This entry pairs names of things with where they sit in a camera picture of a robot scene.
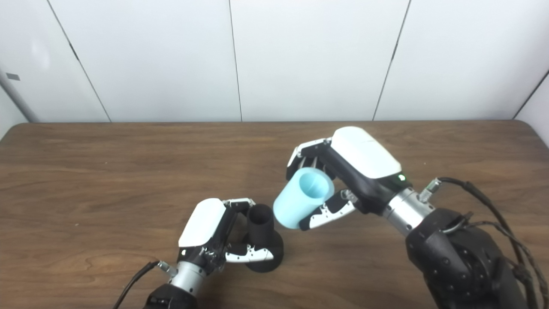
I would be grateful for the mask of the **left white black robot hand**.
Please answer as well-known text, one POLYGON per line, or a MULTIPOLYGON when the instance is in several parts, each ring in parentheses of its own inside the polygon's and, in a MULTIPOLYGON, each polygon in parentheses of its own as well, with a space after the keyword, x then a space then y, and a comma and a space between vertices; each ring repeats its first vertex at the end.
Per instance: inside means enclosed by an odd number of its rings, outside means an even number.
POLYGON ((177 273, 170 285, 196 297, 204 280, 225 264, 245 264, 258 273, 282 263, 283 240, 274 229, 272 209, 251 198, 198 203, 182 232, 177 273))

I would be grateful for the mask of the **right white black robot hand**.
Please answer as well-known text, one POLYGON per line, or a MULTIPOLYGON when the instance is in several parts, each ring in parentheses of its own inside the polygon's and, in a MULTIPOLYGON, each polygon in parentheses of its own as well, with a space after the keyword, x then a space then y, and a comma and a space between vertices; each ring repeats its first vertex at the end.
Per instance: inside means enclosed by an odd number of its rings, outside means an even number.
POLYGON ((288 161, 286 178, 306 167, 341 180, 346 188, 306 211, 298 221, 300 230, 359 211, 384 217, 408 236, 434 210, 428 202, 420 202, 401 164, 362 128, 342 127, 332 137, 300 144, 288 161))

